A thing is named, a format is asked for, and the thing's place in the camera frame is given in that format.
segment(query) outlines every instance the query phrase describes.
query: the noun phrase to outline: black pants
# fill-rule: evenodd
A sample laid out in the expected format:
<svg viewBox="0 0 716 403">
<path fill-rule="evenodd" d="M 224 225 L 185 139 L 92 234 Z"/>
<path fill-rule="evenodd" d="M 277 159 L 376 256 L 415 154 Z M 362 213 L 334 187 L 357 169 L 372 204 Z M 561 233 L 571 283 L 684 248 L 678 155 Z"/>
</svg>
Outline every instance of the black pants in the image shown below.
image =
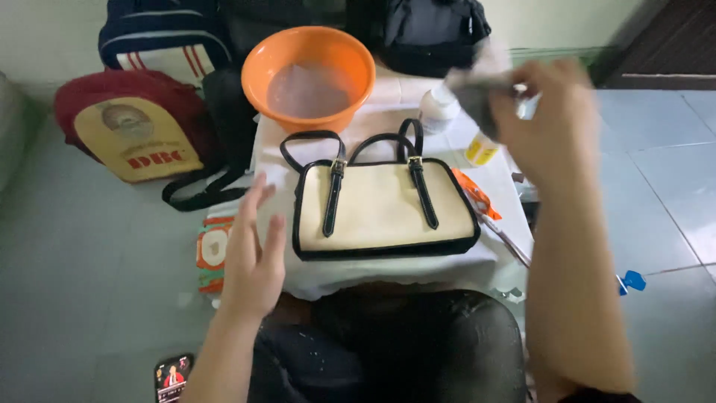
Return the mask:
<svg viewBox="0 0 716 403">
<path fill-rule="evenodd" d="M 482 293 L 331 295 L 312 322 L 264 324 L 249 403 L 525 401 L 519 328 Z"/>
</svg>

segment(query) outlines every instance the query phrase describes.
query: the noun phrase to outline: smartphone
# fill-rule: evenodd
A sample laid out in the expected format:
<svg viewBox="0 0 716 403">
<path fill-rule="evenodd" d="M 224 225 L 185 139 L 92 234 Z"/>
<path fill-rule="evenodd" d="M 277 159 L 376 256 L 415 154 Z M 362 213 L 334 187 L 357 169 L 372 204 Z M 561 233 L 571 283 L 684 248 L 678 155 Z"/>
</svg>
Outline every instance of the smartphone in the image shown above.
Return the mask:
<svg viewBox="0 0 716 403">
<path fill-rule="evenodd" d="M 154 387 L 157 391 L 157 403 L 169 403 L 179 400 L 193 365 L 194 355 L 189 353 L 159 361 L 154 368 Z"/>
</svg>

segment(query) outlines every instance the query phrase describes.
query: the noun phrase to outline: white cloth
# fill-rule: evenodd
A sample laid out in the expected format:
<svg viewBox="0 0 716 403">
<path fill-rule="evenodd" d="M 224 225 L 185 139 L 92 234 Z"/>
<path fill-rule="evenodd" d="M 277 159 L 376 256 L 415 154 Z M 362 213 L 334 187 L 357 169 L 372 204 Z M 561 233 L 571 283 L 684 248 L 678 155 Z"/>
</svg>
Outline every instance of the white cloth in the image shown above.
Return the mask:
<svg viewBox="0 0 716 403">
<path fill-rule="evenodd" d="M 348 155 L 364 139 L 378 133 L 397 132 L 405 118 L 417 115 L 417 105 L 365 105 L 355 115 L 350 126 L 340 136 Z M 532 235 L 511 180 L 503 152 L 483 167 L 473 168 L 463 152 L 477 131 L 466 115 L 458 117 L 446 134 L 425 138 L 423 156 L 444 160 L 463 170 L 490 197 L 503 219 L 498 223 L 504 232 L 526 253 L 532 250 Z M 302 262 L 291 246 L 291 227 L 294 218 L 294 189 L 299 174 L 285 162 L 279 144 L 287 134 L 268 118 L 258 124 L 261 146 L 255 148 L 256 170 L 264 171 L 267 181 L 276 185 L 276 196 L 258 212 L 259 236 L 263 239 L 272 214 L 284 214 L 286 225 L 286 282 L 284 290 L 297 298 L 316 300 L 341 288 L 369 281 L 390 281 L 401 284 L 450 283 L 455 287 L 482 291 L 492 289 L 508 292 L 513 288 L 525 290 L 526 269 L 509 254 L 503 243 L 483 226 L 480 241 L 463 255 L 444 257 L 416 257 L 409 259 L 359 260 L 340 262 Z M 337 142 L 331 140 L 296 142 L 289 151 L 302 164 L 317 159 L 333 159 Z M 387 161 L 395 159 L 395 145 L 390 141 L 376 143 L 361 154 L 359 161 Z M 246 185 L 250 179 L 240 179 Z M 224 217 L 236 213 L 238 201 L 211 207 L 209 217 Z"/>
</svg>

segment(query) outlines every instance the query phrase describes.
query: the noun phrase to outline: red stripe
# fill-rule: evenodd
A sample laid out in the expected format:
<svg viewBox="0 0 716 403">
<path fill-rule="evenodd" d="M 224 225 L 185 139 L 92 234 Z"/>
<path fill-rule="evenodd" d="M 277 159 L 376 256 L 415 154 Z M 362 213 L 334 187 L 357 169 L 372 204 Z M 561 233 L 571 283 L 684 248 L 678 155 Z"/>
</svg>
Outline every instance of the red stripe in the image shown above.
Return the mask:
<svg viewBox="0 0 716 403">
<path fill-rule="evenodd" d="M 194 58 L 196 59 L 196 65 L 199 66 L 199 70 L 201 71 L 201 75 L 206 77 L 206 72 L 204 71 L 204 67 L 201 67 L 201 61 L 199 60 L 199 56 L 196 54 L 196 49 L 194 49 L 194 46 L 191 47 L 191 52 L 194 54 Z"/>
<path fill-rule="evenodd" d="M 135 52 L 135 56 L 137 57 L 137 61 L 139 62 L 140 66 L 142 66 L 142 68 L 146 70 L 147 66 L 144 66 L 144 62 L 142 62 L 142 59 L 139 57 L 139 52 Z"/>
<path fill-rule="evenodd" d="M 189 66 L 191 67 L 191 71 L 194 72 L 194 77 L 199 78 L 199 74 L 196 73 L 196 69 L 194 68 L 194 64 L 191 62 L 191 58 L 189 57 L 189 52 L 186 51 L 186 46 L 182 48 L 184 51 L 184 56 L 186 56 L 186 61 L 189 62 Z"/>
<path fill-rule="evenodd" d="M 131 53 L 127 53 L 127 58 L 129 59 L 130 64 L 132 65 L 132 69 L 134 69 L 134 70 L 139 70 L 139 69 L 137 69 L 137 65 L 135 65 L 135 64 L 134 64 L 134 61 L 132 60 L 132 54 L 131 54 Z"/>
</svg>

